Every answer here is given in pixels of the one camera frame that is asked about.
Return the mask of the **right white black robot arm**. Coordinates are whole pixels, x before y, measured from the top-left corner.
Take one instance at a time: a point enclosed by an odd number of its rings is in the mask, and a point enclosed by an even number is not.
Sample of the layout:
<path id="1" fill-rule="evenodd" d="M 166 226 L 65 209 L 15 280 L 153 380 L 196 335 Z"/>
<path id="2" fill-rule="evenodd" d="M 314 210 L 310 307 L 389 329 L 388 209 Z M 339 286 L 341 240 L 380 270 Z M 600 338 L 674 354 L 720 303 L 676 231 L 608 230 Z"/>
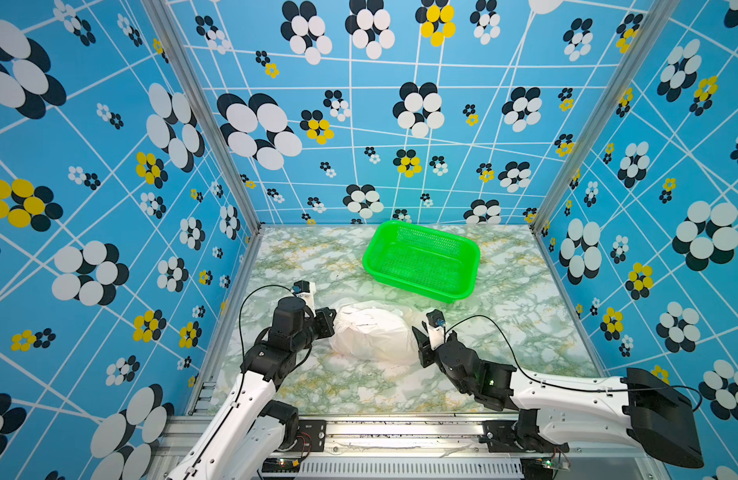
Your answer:
<path id="1" fill-rule="evenodd" d="M 623 377 L 547 375 L 487 361 L 440 327 L 412 330 L 423 367 L 436 366 L 455 389 L 516 422 L 493 436 L 510 450 L 568 452 L 574 442 L 638 447 L 663 463 L 699 469 L 705 462 L 691 399 L 651 372 Z"/>

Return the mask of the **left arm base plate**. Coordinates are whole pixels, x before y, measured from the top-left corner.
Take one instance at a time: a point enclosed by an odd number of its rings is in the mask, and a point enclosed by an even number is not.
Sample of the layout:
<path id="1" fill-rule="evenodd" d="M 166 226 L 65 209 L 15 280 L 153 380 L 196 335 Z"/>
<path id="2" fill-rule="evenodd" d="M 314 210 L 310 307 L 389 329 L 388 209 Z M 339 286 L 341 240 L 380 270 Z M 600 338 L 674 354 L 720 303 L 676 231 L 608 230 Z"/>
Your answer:
<path id="1" fill-rule="evenodd" d="M 327 422 L 320 419 L 300 419 L 284 427 L 284 437 L 278 452 L 323 452 Z"/>

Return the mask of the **white plastic bag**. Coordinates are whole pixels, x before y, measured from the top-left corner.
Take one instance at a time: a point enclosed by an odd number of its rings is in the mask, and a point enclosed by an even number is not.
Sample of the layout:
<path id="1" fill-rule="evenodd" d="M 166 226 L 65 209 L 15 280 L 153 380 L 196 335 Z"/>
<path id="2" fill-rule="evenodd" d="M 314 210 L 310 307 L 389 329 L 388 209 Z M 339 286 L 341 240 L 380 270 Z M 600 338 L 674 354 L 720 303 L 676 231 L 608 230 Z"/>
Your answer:
<path id="1" fill-rule="evenodd" d="M 425 318 L 418 309 L 376 300 L 338 300 L 331 348 L 358 360 L 411 365 L 418 361 L 412 332 Z"/>

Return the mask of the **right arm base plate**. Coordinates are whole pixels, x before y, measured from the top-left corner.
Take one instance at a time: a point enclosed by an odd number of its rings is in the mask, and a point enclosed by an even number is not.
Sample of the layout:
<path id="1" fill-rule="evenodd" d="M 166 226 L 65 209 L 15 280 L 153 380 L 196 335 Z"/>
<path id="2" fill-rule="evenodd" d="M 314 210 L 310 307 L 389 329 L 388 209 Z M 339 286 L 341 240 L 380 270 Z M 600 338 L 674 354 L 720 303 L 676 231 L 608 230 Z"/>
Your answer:
<path id="1" fill-rule="evenodd" d="M 567 443 L 554 444 L 537 432 L 519 432 L 519 421 L 490 420 L 482 424 L 483 434 L 478 441 L 485 444 L 490 453 L 568 453 Z"/>

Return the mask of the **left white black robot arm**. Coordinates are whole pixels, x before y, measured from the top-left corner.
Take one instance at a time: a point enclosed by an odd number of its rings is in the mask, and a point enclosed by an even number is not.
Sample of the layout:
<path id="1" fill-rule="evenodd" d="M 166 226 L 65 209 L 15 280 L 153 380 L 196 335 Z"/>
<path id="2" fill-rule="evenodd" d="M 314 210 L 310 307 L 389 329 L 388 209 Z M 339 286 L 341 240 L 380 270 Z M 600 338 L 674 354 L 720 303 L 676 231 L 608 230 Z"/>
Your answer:
<path id="1" fill-rule="evenodd" d="M 275 394 L 298 366 L 298 355 L 334 335 L 336 311 L 310 296 L 288 296 L 271 325 L 244 354 L 224 403 L 167 479 L 254 479 L 272 453 L 297 442 L 298 409 Z"/>

